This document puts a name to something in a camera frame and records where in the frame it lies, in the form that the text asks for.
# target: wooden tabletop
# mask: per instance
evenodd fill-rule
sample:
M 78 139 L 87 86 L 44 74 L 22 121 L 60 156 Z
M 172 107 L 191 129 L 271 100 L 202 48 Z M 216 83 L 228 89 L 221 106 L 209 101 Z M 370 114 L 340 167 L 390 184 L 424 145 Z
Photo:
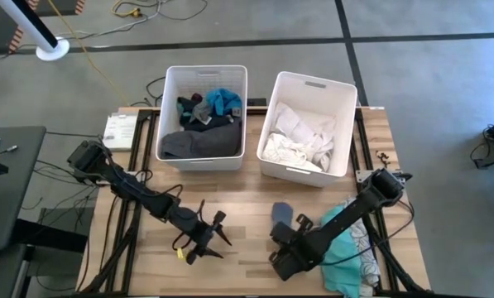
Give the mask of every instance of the wooden tabletop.
M 389 168 L 400 168 L 386 111 L 383 108 L 362 108 L 362 114 L 374 166 L 383 167 L 375 154 L 376 151 L 381 151 L 390 156 Z M 150 169 L 154 175 L 147 182 L 147 186 L 160 191 L 172 185 L 183 184 L 184 191 L 180 196 L 181 206 L 191 209 L 197 209 L 200 201 L 206 199 L 203 212 L 205 220 L 211 220 L 218 210 L 222 210 L 227 215 L 223 221 L 224 232 L 233 245 L 229 247 L 223 240 L 215 237 L 209 246 L 224 255 L 224 259 L 203 257 L 198 258 L 194 265 L 188 265 L 179 260 L 176 252 L 171 248 L 179 231 L 170 223 L 162 223 L 143 210 L 129 295 L 320 295 L 328 293 L 324 289 L 319 267 L 310 272 L 296 274 L 288 281 L 281 281 L 272 269 L 267 259 L 270 253 L 277 249 L 277 246 L 269 238 L 271 207 L 275 202 L 286 202 L 294 209 L 294 217 L 303 213 L 318 223 L 320 217 L 336 204 L 357 194 L 354 171 L 350 164 L 345 177 L 323 189 L 262 175 L 256 149 L 264 118 L 265 116 L 248 116 L 247 147 L 242 168 L 239 171 L 180 172 L 159 162 L 154 157 L 156 136 L 154 137 L 150 162 Z M 140 151 L 143 151 L 145 145 L 146 131 L 144 127 Z M 358 133 L 354 135 L 357 154 L 362 163 L 361 168 L 365 168 Z M 113 157 L 118 164 L 127 167 L 128 152 L 114 152 Z M 142 153 L 139 154 L 139 162 L 141 159 Z M 85 285 L 90 283 L 100 268 L 99 262 L 105 239 L 108 212 L 112 202 L 113 194 L 107 189 L 101 189 L 90 229 L 90 261 Z M 113 245 L 119 207 L 120 202 L 115 206 L 110 223 L 105 259 L 110 255 Z M 388 233 L 395 232 L 410 218 L 410 214 L 401 206 L 383 209 L 383 212 Z M 414 225 L 411 224 L 397 234 L 390 244 L 392 252 L 416 283 L 429 288 Z M 84 257 L 79 280 L 84 272 L 85 260 L 86 257 Z M 379 263 L 383 287 L 387 289 L 388 280 L 381 257 L 379 257 Z M 125 256 L 122 256 L 118 263 L 115 289 L 121 286 L 124 265 Z

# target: bin handle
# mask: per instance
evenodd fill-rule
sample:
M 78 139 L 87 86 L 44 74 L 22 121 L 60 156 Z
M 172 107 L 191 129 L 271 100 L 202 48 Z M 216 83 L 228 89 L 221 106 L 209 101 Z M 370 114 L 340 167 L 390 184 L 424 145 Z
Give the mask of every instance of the bin handle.
M 309 81 L 305 81 L 304 83 L 306 86 L 309 86 L 309 87 L 315 87 L 315 88 L 318 88 L 318 89 L 326 89 L 326 85 L 324 84 L 320 84 L 320 83 L 315 83 L 315 82 L 309 82 Z
M 197 73 L 198 76 L 217 76 L 220 75 L 221 72 L 218 70 L 215 71 L 200 71 Z
M 189 163 L 212 163 L 213 160 L 210 161 L 190 161 Z
M 297 173 L 302 173 L 302 174 L 306 174 L 306 175 L 311 174 L 311 172 L 310 172 L 310 171 L 303 171 L 303 170 L 293 169 L 293 168 L 289 168 L 289 167 L 288 167 L 288 168 L 286 168 L 286 169 L 287 169 L 288 171 L 295 171 L 295 172 L 297 172 Z

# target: laundry basket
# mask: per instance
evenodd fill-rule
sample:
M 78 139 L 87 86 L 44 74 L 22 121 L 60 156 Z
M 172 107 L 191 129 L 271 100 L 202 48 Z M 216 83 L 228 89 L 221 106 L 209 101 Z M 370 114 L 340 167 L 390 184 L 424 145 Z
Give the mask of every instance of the laundry basket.
M 352 142 L 357 89 L 355 86 L 303 74 L 280 72 L 272 91 L 257 146 L 257 158 L 265 175 L 306 185 L 324 187 L 346 175 Z M 266 139 L 275 124 L 276 105 L 287 104 L 305 122 L 335 121 L 333 151 L 327 172 L 306 171 L 261 158 Z
M 162 159 L 160 156 L 161 140 L 164 136 L 182 130 L 177 110 L 179 96 L 190 98 L 193 93 L 203 97 L 210 90 L 228 89 L 242 100 L 242 140 L 235 156 Z M 247 133 L 247 69 L 241 65 L 201 65 L 171 66 L 165 75 L 164 95 L 162 97 L 161 116 L 159 119 L 158 138 L 156 139 L 156 158 L 181 171 L 233 171 L 241 167 L 245 154 Z

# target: clothing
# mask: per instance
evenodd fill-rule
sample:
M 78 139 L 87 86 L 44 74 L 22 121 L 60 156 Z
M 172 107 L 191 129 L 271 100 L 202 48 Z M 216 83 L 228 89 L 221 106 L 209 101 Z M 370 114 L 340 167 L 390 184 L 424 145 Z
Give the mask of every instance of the clothing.
M 242 122 L 236 120 L 205 132 L 173 132 L 161 140 L 163 159 L 234 156 L 241 146 Z
M 315 132 L 288 105 L 278 103 L 276 106 L 275 132 L 280 132 L 293 142 L 305 144 L 304 153 L 307 161 L 313 162 L 328 171 L 331 161 L 333 143 L 333 128 L 335 121 L 328 121 L 320 133 Z
M 290 227 L 290 222 L 293 220 L 293 208 L 284 202 L 274 203 L 272 205 L 271 217 L 273 227 L 279 222 Z
M 342 206 L 336 206 L 321 218 L 324 226 L 335 215 L 343 210 Z M 357 247 L 353 241 L 349 229 L 343 231 L 331 241 L 328 251 L 324 254 L 324 263 L 338 262 L 357 254 Z M 358 298 L 361 288 L 361 259 L 354 257 L 337 265 L 322 266 L 324 287 L 328 291 L 339 291 L 350 298 Z
M 350 198 L 344 201 L 340 206 L 343 208 L 348 207 L 355 198 Z M 357 250 L 362 252 L 370 247 L 370 240 L 368 239 L 368 231 L 359 219 L 357 222 L 352 224 L 350 227 L 350 234 L 352 235 L 353 241 L 357 246 Z M 377 260 L 373 256 L 372 250 L 364 252 L 361 256 L 361 277 L 364 282 L 369 286 L 375 286 L 379 282 L 379 276 L 381 275 L 381 270 L 377 264 Z
M 180 115 L 180 125 L 184 125 L 189 122 L 191 119 L 191 113 L 196 105 L 197 103 L 192 100 L 185 99 L 183 97 L 177 98 L 177 111 Z
M 203 100 L 194 106 L 194 110 L 191 112 L 191 119 L 189 121 L 193 122 L 195 120 L 199 120 L 200 122 L 205 123 L 208 121 L 210 114 L 212 114 L 212 106 L 209 105 L 207 100 Z
M 304 144 L 293 142 L 279 133 L 271 133 L 266 140 L 261 158 L 308 171 L 322 171 L 322 169 L 307 161 L 306 150 L 307 148 Z
M 196 132 L 205 132 L 209 129 L 221 127 L 223 125 L 230 124 L 232 122 L 232 117 L 230 115 L 227 116 L 213 116 L 210 119 L 208 124 L 204 124 L 199 120 L 195 120 L 191 123 L 186 123 L 184 125 L 185 131 L 196 131 Z
M 206 101 L 218 116 L 231 114 L 234 117 L 241 117 L 241 98 L 232 91 L 225 88 L 214 89 L 206 94 Z
M 201 94 L 194 93 L 191 95 L 191 100 L 196 102 L 196 103 L 200 103 L 203 101 L 203 96 Z

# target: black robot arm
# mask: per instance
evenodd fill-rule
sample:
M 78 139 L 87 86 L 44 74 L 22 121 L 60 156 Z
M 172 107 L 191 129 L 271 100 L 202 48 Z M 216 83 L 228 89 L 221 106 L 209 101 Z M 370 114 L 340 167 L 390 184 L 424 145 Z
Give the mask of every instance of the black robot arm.
M 303 214 L 296 219 L 298 231 L 284 223 L 275 225 L 271 237 L 280 250 L 272 253 L 269 261 L 282 280 L 318 266 L 333 239 L 363 215 L 390 207 L 403 195 L 404 186 L 386 169 L 374 171 L 362 184 L 357 198 L 322 228 L 313 228 L 313 222 Z
M 232 245 L 225 236 L 221 224 L 226 217 L 225 213 L 218 211 L 212 223 L 199 220 L 197 212 L 180 207 L 180 198 L 167 192 L 150 190 L 134 175 L 126 173 L 113 161 L 112 153 L 101 142 L 83 141 L 68 158 L 68 162 L 74 169 L 74 177 L 77 181 L 84 183 L 89 180 L 96 183 L 105 180 L 110 184 L 111 191 L 119 198 L 139 202 L 153 217 L 164 223 L 169 221 L 182 234 L 188 236 L 190 241 L 196 244 L 186 256 L 186 261 L 190 265 L 197 256 L 223 258 L 219 253 L 208 248 L 213 233 Z

